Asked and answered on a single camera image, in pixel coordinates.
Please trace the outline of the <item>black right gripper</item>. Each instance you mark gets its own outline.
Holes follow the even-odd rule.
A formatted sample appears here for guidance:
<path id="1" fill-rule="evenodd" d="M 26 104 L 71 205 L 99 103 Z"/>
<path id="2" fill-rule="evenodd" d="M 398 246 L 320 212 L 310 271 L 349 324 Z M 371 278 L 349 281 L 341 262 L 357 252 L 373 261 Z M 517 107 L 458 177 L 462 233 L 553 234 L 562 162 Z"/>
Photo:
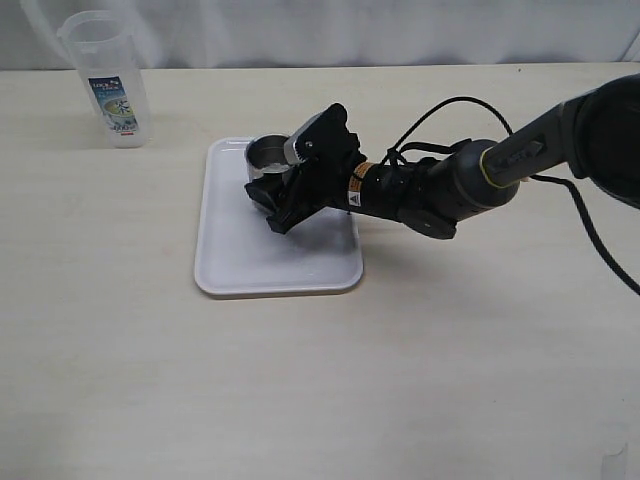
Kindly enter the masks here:
<path id="1" fill-rule="evenodd" d="M 244 186 L 259 209 L 273 213 L 267 223 L 276 233 L 287 233 L 333 205 L 339 195 L 345 195 L 349 168 L 364 158 L 358 136 L 348 130 L 344 105 L 333 103 L 321 112 L 322 140 L 304 163 L 292 166 L 289 181 L 283 177 L 260 177 Z"/>

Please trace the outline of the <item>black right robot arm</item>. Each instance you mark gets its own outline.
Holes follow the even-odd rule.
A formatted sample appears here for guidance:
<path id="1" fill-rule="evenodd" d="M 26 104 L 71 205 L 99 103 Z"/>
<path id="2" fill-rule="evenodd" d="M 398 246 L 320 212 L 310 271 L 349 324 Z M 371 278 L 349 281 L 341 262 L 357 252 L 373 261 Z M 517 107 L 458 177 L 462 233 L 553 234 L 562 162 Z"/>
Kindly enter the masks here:
<path id="1" fill-rule="evenodd" d="M 639 78 L 629 75 L 559 103 L 504 140 L 450 146 L 403 139 L 373 163 L 332 104 L 287 138 L 281 173 L 245 185 L 284 234 L 326 208 L 401 223 L 435 239 L 503 206 L 520 183 L 559 164 L 614 199 L 639 204 Z"/>

